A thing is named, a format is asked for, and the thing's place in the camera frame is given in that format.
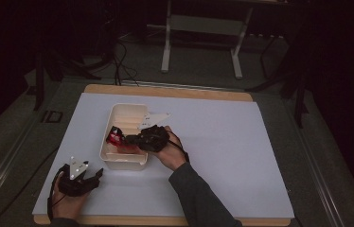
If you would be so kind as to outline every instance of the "white paper sheet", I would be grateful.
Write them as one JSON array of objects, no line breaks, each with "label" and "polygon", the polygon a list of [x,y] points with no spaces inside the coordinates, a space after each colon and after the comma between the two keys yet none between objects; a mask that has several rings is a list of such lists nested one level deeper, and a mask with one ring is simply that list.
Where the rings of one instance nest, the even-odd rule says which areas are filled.
[{"label": "white paper sheet", "polygon": [[191,164],[236,218],[293,218],[259,108],[255,102],[155,96],[82,94],[62,140],[34,215],[46,214],[46,199],[57,170],[71,156],[89,161],[85,175],[104,168],[99,188],[84,215],[184,215],[168,182],[171,171],[150,156],[142,171],[111,170],[99,158],[107,119],[116,103],[145,104],[170,113],[161,123],[179,135]]}]

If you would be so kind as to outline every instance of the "table leg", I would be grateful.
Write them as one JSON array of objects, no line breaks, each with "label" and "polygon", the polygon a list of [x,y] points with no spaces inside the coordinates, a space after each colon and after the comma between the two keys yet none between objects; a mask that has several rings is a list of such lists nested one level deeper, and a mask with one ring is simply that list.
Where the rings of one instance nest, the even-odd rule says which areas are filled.
[{"label": "table leg", "polygon": [[231,50],[231,59],[233,62],[234,74],[236,75],[236,79],[242,79],[241,67],[239,66],[239,50],[241,49],[241,44],[245,37],[245,32],[247,30],[248,23],[250,22],[252,12],[253,8],[249,8],[245,21],[244,23],[242,23],[241,32],[239,33],[239,41],[236,45],[236,48]]},{"label": "table leg", "polygon": [[168,17],[166,19],[166,42],[163,51],[162,73],[168,72],[168,62],[170,61],[170,16],[171,16],[171,0],[168,0]]}]

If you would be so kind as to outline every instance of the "metal stand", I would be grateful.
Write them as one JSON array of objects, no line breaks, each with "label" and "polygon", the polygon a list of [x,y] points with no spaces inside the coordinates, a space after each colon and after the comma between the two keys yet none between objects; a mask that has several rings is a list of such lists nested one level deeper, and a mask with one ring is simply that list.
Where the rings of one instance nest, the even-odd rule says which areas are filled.
[{"label": "metal stand", "polygon": [[213,33],[221,35],[238,36],[239,40],[235,48],[231,49],[231,58],[234,67],[236,79],[242,79],[241,68],[239,65],[239,50],[241,49],[242,41],[245,37],[245,32],[248,23],[251,19],[253,9],[247,10],[245,21],[233,21],[212,19],[204,17],[192,17],[184,15],[175,15],[171,13],[171,0],[168,0],[168,17],[166,20],[166,41],[163,52],[162,72],[168,72],[168,63],[170,61],[170,32],[171,30],[184,30],[203,33]]}]

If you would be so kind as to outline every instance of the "black cable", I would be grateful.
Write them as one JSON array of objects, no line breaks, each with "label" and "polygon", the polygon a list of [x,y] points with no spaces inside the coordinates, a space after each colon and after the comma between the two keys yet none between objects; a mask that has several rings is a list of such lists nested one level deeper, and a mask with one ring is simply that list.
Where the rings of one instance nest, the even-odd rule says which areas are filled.
[{"label": "black cable", "polygon": [[184,156],[186,157],[186,161],[189,163],[189,156],[188,156],[188,153],[184,150],[183,144],[181,143],[180,138],[179,138],[174,132],[172,132],[172,131],[167,131],[167,132],[170,132],[171,134],[173,134],[173,135],[177,138],[177,140],[178,140],[178,142],[180,143],[181,146],[179,146],[178,144],[172,142],[171,140],[168,140],[168,142],[169,142],[171,145],[173,145],[174,147],[178,148],[178,149],[184,154]]},{"label": "black cable", "polygon": [[52,207],[54,206],[53,205],[53,192],[54,192],[54,187],[56,186],[56,181],[57,181],[57,179],[59,178],[59,176],[60,176],[60,174],[62,174],[62,172],[64,172],[64,170],[67,168],[67,165],[64,165],[63,167],[61,167],[58,171],[57,171],[57,173],[56,173],[56,175],[55,175],[55,177],[54,177],[54,179],[53,179],[53,181],[52,181],[52,184],[51,184],[51,186],[50,186],[50,192],[49,192],[49,198],[47,198],[47,216],[49,217],[49,220],[51,221],[52,219],[53,219],[53,210],[52,210]]},{"label": "black cable", "polygon": [[[124,65],[124,64],[121,62],[121,60],[119,60],[119,61],[120,61],[120,65],[119,65],[119,66],[121,66],[121,67],[123,68],[124,72],[128,75],[125,79],[131,79],[131,80],[136,84],[136,86],[139,87],[138,82],[135,80],[135,77],[138,75],[138,72],[137,72],[135,69]],[[132,75],[127,71],[127,69],[133,70],[133,71],[134,71],[134,75],[132,76]]]},{"label": "black cable", "polygon": [[120,74],[119,74],[119,65],[117,63],[117,57],[114,57],[115,59],[115,85],[120,85],[121,86],[121,80],[120,80]]},{"label": "black cable", "polygon": [[299,225],[300,227],[304,227],[304,225],[302,224],[301,220],[298,218],[298,216],[297,216],[296,214],[294,214],[294,217],[295,217],[295,219],[297,220],[298,225]]},{"label": "black cable", "polygon": [[1,216],[6,213],[6,211],[8,211],[8,209],[12,206],[12,204],[18,199],[18,197],[24,192],[24,190],[27,188],[27,186],[29,185],[30,181],[32,180],[32,178],[36,175],[36,173],[39,171],[39,169],[44,165],[44,163],[50,158],[50,156],[52,156],[57,150],[59,150],[59,147],[56,147],[55,149],[53,149],[53,151],[51,151],[45,158],[44,160],[38,165],[38,167],[35,169],[35,171],[32,173],[32,175],[30,176],[30,178],[27,180],[27,182],[24,184],[24,186],[21,188],[21,190],[17,193],[17,195],[15,195],[15,197],[11,200],[11,202],[9,204],[7,204],[7,206],[0,212],[0,218]]},{"label": "black cable", "polygon": [[127,46],[125,44],[123,44],[122,42],[120,42],[120,41],[117,41],[117,44],[121,45],[123,47],[123,49],[124,49],[123,57],[120,60],[120,62],[124,62],[124,59],[127,56]]},{"label": "black cable", "polygon": [[57,205],[57,203],[59,203],[60,201],[62,201],[62,199],[64,199],[65,196],[66,196],[66,194],[62,195],[62,197],[58,201],[56,201],[55,203],[52,204],[52,207]]}]

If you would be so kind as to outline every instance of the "dark background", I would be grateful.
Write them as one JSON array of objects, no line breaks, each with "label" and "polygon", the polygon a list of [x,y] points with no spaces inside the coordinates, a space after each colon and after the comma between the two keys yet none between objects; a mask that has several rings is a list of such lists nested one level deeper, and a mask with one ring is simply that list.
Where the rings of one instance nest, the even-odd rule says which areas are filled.
[{"label": "dark background", "polygon": [[[187,14],[213,10],[191,4],[176,7]],[[114,41],[103,40],[104,29],[145,36],[145,24],[165,23],[165,8],[163,0],[0,1],[0,114],[27,89],[24,74],[35,68],[37,51],[50,47],[77,61],[81,53],[100,55]],[[287,35],[280,25],[293,15],[304,15],[301,11],[273,5],[256,8],[249,33]],[[354,176],[354,2],[320,1],[302,19],[305,27],[291,39],[286,69],[307,70],[306,87]]]}]

